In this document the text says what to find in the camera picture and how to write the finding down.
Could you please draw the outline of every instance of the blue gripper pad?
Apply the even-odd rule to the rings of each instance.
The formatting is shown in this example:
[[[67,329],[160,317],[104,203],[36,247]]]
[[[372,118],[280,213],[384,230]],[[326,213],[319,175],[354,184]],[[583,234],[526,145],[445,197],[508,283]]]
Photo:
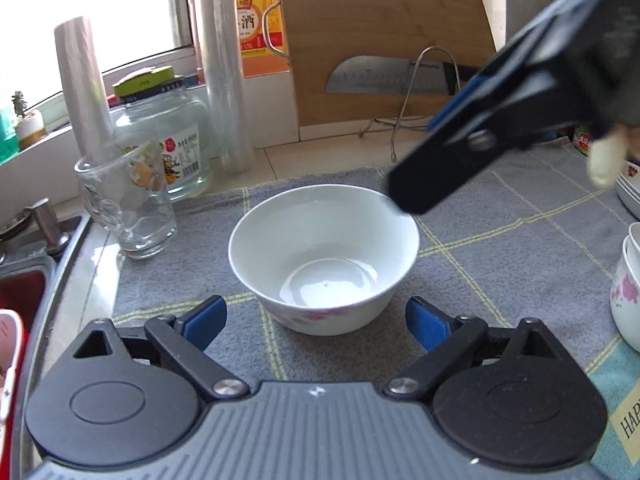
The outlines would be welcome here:
[[[456,320],[420,296],[412,296],[404,311],[406,327],[418,343],[430,352],[456,328]]]
[[[176,331],[201,351],[226,325],[226,303],[221,296],[211,296],[174,323]]]
[[[485,76],[485,75],[477,75],[471,78],[471,81],[469,81],[466,84],[466,86],[460,91],[460,93],[457,94],[451,101],[449,101],[445,105],[445,107],[442,110],[440,110],[436,114],[436,116],[429,122],[429,124],[426,125],[425,131],[430,132],[436,126],[438,126],[444,120],[444,118],[448,116],[449,113],[451,113],[451,111],[458,106],[458,104],[460,104],[464,99],[466,99],[466,97],[469,94],[471,94],[471,92],[473,92],[476,88],[478,88],[482,83],[484,83],[488,79],[489,79],[489,76]]]

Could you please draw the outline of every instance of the glass cup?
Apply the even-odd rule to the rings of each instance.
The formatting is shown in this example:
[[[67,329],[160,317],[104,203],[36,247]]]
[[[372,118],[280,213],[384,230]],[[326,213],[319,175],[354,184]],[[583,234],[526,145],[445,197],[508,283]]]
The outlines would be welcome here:
[[[114,142],[101,145],[74,169],[87,211],[116,235],[131,258],[159,253],[175,235],[174,210],[156,140],[133,150]]]

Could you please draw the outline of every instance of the white plate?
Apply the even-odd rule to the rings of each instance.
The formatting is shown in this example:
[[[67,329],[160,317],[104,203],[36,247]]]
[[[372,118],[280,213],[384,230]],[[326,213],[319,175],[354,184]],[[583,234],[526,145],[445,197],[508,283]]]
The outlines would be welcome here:
[[[640,201],[632,195],[632,192],[621,178],[616,181],[616,192],[625,207],[629,209],[629,212],[637,219],[640,219]]]
[[[640,198],[640,166],[627,161],[623,172],[620,174],[626,184],[631,186],[633,193]]]

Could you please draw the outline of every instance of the white plastic container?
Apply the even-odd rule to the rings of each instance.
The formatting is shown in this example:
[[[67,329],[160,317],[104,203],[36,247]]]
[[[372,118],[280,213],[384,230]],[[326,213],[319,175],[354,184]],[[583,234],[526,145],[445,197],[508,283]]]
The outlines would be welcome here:
[[[24,325],[20,316],[13,310],[0,309],[0,368],[4,379],[0,396],[0,480],[9,478],[14,395],[18,387],[25,343]]]

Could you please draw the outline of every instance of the sink faucet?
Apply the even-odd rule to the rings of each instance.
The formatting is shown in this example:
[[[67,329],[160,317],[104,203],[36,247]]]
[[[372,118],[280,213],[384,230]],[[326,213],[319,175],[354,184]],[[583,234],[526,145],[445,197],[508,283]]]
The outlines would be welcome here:
[[[66,245],[69,243],[69,235],[67,233],[60,232],[58,227],[58,217],[56,212],[53,211],[51,202],[48,198],[38,200],[34,205],[25,207],[25,211],[33,214],[36,219],[44,239],[47,241],[47,247],[45,250],[49,256],[56,256],[65,250]]]

